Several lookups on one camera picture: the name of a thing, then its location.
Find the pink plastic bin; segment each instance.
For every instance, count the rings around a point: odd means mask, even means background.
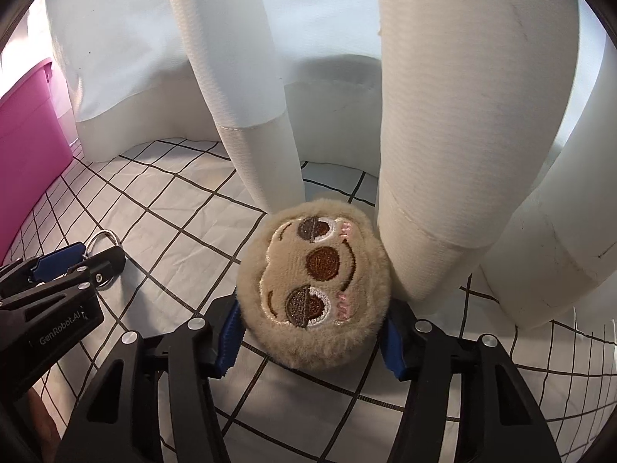
[[[71,162],[50,79],[45,59],[0,98],[0,264],[30,210]]]

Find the keyring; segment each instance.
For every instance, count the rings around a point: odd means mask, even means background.
[[[107,238],[109,238],[110,241],[112,242],[112,244],[115,245],[116,247],[122,247],[122,242],[120,241],[120,238],[118,237],[118,235],[116,235],[111,230],[100,230],[100,231],[97,231],[92,236],[92,238],[89,240],[88,245],[86,246],[86,252],[83,255],[84,259],[87,259],[88,257],[90,257],[90,253],[91,253],[92,247],[94,246],[96,240],[99,237],[101,237],[101,236],[106,236]],[[116,281],[116,279],[119,276],[120,275],[116,275],[116,276],[110,278],[109,280],[103,282],[100,286],[97,287],[97,289],[102,289],[103,287],[111,285],[112,283],[114,283]]]

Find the white mat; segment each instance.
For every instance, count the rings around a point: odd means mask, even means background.
[[[264,214],[251,202],[220,143],[184,139],[135,147],[107,164],[75,160],[24,222],[8,257],[51,252],[111,228],[129,256],[120,279],[101,292],[106,319],[36,384],[60,433],[76,398],[128,329],[144,336],[172,331],[234,288],[243,246]],[[307,198],[351,201],[373,213],[376,179],[348,167],[304,164]],[[574,463],[615,406],[615,331],[574,331],[565,315],[518,331],[493,300],[481,273],[461,281],[434,322],[475,340],[493,333],[541,404],[562,461]],[[249,333],[236,365],[211,386],[234,463],[388,458],[408,383],[368,349],[354,363],[316,376],[279,367]],[[161,435],[175,461],[165,382]],[[458,431],[460,378],[452,382],[442,463],[451,462]]]

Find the sloth plush toy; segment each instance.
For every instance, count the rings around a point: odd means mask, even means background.
[[[267,352],[292,368],[352,360],[388,309],[388,258],[352,205],[308,202],[271,216],[238,273],[243,319]]]

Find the embroidered eye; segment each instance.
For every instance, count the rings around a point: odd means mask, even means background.
[[[336,230],[336,222],[328,217],[307,217],[298,226],[298,236],[309,242],[323,242]]]
[[[330,314],[330,309],[328,296],[316,287],[308,285],[291,291],[285,303],[289,322],[301,328],[322,323]]]

